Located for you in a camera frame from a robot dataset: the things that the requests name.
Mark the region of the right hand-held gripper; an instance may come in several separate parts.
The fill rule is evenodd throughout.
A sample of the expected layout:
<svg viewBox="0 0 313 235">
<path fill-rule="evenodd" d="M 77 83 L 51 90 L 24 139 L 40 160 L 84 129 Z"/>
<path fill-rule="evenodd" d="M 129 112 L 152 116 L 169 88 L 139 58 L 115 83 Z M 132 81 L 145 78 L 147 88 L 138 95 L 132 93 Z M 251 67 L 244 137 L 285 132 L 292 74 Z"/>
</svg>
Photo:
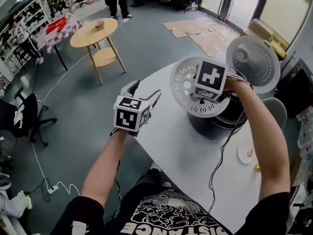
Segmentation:
<svg viewBox="0 0 313 235">
<path fill-rule="evenodd" d="M 189 98 L 193 103 L 205 102 L 228 105 L 230 99 L 223 93 L 228 65 L 214 60 L 189 61 Z"/>
</svg>

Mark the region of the person's right hand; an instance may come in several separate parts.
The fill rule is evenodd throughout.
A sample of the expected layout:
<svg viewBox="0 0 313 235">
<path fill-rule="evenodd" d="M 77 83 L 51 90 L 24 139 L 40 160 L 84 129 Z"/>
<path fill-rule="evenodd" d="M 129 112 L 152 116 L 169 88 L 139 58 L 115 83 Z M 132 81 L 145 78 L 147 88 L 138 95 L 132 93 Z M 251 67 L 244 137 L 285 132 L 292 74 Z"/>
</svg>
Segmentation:
<svg viewBox="0 0 313 235">
<path fill-rule="evenodd" d="M 227 77 L 224 84 L 224 92 L 232 92 L 241 97 L 253 92 L 253 89 L 243 80 L 239 80 L 233 77 Z"/>
</svg>

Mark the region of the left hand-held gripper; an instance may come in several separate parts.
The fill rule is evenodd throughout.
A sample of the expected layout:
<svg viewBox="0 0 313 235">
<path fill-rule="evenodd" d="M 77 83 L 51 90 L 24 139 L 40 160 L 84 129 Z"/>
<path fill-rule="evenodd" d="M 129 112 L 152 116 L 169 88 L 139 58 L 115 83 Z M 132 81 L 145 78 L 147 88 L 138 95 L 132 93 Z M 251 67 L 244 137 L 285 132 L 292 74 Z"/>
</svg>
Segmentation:
<svg viewBox="0 0 313 235">
<path fill-rule="evenodd" d="M 160 99 L 161 90 L 156 90 L 147 98 L 134 98 L 133 95 L 139 84 L 139 80 L 128 83 L 121 89 L 121 94 L 117 96 L 113 106 L 114 129 L 110 136 L 118 130 L 126 130 L 130 135 L 136 137 L 141 127 L 147 124 L 151 118 L 151 110 Z"/>
</svg>

